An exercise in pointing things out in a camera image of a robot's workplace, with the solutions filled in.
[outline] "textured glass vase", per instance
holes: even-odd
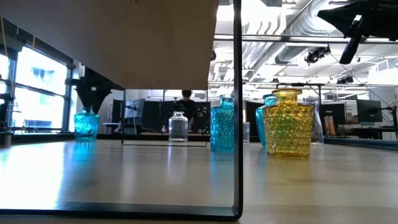
[[[100,116],[91,109],[83,108],[82,113],[75,114],[75,139],[77,141],[95,141],[98,134]]]
[[[301,93],[293,88],[274,90],[276,105],[264,108],[267,153],[271,156],[310,156],[313,108],[297,103]]]
[[[210,148],[212,151],[234,151],[234,98],[220,96],[220,106],[211,109]]]
[[[306,105],[313,107],[312,112],[312,143],[323,143],[322,123],[319,116],[319,97],[308,97],[304,99]]]
[[[183,114],[184,112],[174,111],[169,119],[169,141],[188,141],[188,118]]]
[[[264,106],[256,109],[256,123],[261,145],[266,148],[266,127],[264,126],[263,110],[266,106],[275,105],[276,97],[272,94],[267,94],[262,96],[262,98],[264,99]]]

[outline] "glass vase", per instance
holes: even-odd
[[[212,151],[234,151],[234,98],[220,96],[220,106],[211,109],[210,148]]]
[[[183,116],[184,112],[174,111],[169,119],[169,141],[188,141],[188,118]]]
[[[266,149],[266,127],[264,126],[263,109],[266,106],[275,105],[276,97],[272,94],[267,94],[262,96],[262,98],[264,99],[264,106],[260,106],[256,109],[256,123],[261,145]]]
[[[319,97],[307,97],[304,99],[304,103],[313,107],[311,142],[323,143],[322,123],[319,116]]]
[[[75,114],[75,139],[77,141],[95,141],[98,134],[100,116],[93,110],[83,108],[83,112]]]
[[[264,108],[267,153],[271,156],[310,156],[312,111],[310,105],[299,105],[298,89],[278,89],[276,105]]]

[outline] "blue glass vase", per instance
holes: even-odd
[[[83,108],[82,113],[75,114],[75,139],[77,141],[95,141],[98,134],[100,116],[93,110]]]
[[[262,111],[266,106],[273,106],[276,104],[276,97],[272,94],[262,96],[264,99],[264,106],[260,106],[256,109],[256,123],[257,131],[259,133],[260,142],[263,148],[266,148],[266,128],[264,126],[264,120],[262,118]]]
[[[220,106],[211,109],[210,148],[216,152],[234,151],[234,97],[220,96]]]

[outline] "yellow glass vase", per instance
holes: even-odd
[[[264,108],[267,153],[271,156],[310,156],[313,108],[297,103],[301,93],[293,88],[274,90],[276,105]]]

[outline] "person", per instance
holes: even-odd
[[[190,99],[192,95],[191,90],[182,90],[182,100],[179,100],[178,103],[180,103],[187,112],[184,113],[184,117],[188,118],[189,121],[189,126],[193,124],[193,115],[195,112],[195,107],[196,103]]]

